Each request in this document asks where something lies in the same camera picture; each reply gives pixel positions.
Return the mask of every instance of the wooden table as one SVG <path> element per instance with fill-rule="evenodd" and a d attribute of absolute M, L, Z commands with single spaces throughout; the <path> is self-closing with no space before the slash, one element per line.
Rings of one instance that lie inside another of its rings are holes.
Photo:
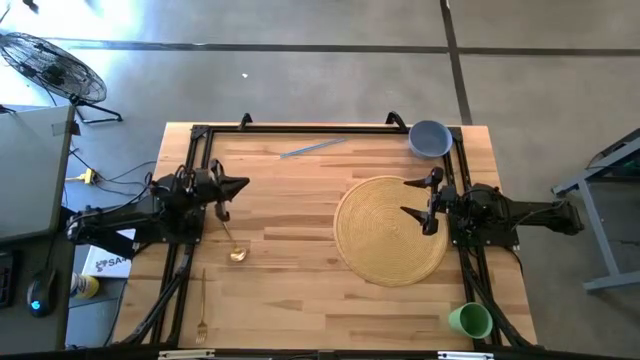
<path fill-rule="evenodd" d="M 185 161 L 192 125 L 167 124 L 156 178 Z M 487 127 L 464 126 L 462 132 L 472 182 L 500 186 Z M 279 158 L 337 137 L 348 141 Z M 457 166 L 457 154 L 452 157 Z M 196 347 L 200 281 L 206 268 L 209 334 L 200 347 L 471 348 L 471 341 L 453 333 L 447 323 L 449 312 L 465 302 L 454 248 L 423 281 L 385 288 L 352 273 L 333 241 L 334 212 L 351 186 L 378 175 L 422 178 L 431 167 L 442 166 L 441 159 L 416 158 L 406 136 L 367 134 L 216 134 L 212 158 L 223 163 L 228 175 L 251 178 L 228 205 L 229 227 L 250 253 L 242 263 L 229 261 L 232 246 L 214 211 L 207 212 L 191 271 L 181 347 Z M 152 245 L 134 259 L 116 340 L 131 333 L 156 300 L 166 251 L 166 245 Z M 495 300 L 522 335 L 535 342 L 518 263 L 501 248 L 487 248 L 487 261 Z M 170 303 L 163 336 L 172 311 Z"/>

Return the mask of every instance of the computer mouse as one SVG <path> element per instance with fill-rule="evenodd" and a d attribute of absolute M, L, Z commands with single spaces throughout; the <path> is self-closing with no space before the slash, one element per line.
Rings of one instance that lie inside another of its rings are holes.
<path fill-rule="evenodd" d="M 51 313 L 55 301 L 56 271 L 43 269 L 35 273 L 27 289 L 27 307 L 35 317 L 47 316 Z"/>

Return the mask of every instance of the gold fork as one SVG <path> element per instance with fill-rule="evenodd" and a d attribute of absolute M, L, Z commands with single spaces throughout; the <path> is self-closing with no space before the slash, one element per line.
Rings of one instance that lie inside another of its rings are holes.
<path fill-rule="evenodd" d="M 202 269 L 202 309 L 200 310 L 200 324 L 198 324 L 198 335 L 196 336 L 196 344 L 200 345 L 207 338 L 207 323 L 204 322 L 204 306 L 206 293 L 206 269 Z"/>

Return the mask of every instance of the gold spoon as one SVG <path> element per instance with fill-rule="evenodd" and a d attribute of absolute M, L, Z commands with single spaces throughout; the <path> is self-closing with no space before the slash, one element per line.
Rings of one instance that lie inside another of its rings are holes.
<path fill-rule="evenodd" d="M 238 243 L 233 239 L 233 236 L 231 236 L 231 231 L 229 231 L 227 223 L 222 222 L 222 226 L 227 232 L 227 235 L 229 235 L 229 239 L 231 239 L 231 242 L 233 243 L 233 251 L 231 251 L 231 253 L 229 254 L 229 258 L 233 262 L 241 262 L 247 257 L 247 249 L 238 246 Z"/>

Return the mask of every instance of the blue bowl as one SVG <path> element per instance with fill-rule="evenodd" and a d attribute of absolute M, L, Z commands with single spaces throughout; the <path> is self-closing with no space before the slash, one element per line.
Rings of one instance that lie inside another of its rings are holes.
<path fill-rule="evenodd" d="M 451 144 L 451 132 L 437 121 L 420 121 L 409 131 L 409 147 L 421 158 L 440 157 L 449 152 Z"/>

